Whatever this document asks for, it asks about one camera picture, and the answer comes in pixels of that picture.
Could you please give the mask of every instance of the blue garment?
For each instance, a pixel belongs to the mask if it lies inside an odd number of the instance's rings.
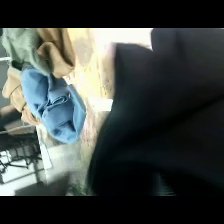
[[[52,74],[44,76],[34,67],[22,72],[22,89],[30,111],[51,136],[63,143],[77,140],[84,125],[86,108],[72,85]]]

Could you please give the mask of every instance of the tan cloth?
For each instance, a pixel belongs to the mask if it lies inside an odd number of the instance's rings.
[[[42,44],[38,54],[48,60],[56,78],[66,76],[74,70],[75,55],[67,28],[37,28]]]
[[[20,76],[13,71],[12,68],[8,69],[8,79],[3,87],[2,96],[10,98],[10,104],[22,113],[21,119],[24,122],[37,125],[40,122],[32,115],[23,97]]]

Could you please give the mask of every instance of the black garment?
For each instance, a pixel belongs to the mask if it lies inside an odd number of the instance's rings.
[[[97,195],[224,193],[224,30],[154,29],[117,44],[115,96],[88,183]]]

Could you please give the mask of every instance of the black jacket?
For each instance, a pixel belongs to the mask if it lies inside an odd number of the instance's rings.
[[[115,96],[88,173],[97,195],[224,193],[224,30],[154,29],[117,44]]]

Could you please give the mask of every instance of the gray cloth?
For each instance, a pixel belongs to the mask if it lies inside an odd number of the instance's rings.
[[[15,72],[20,74],[24,67],[32,65],[44,75],[50,73],[47,61],[37,53],[40,37],[36,28],[3,28],[2,45]]]

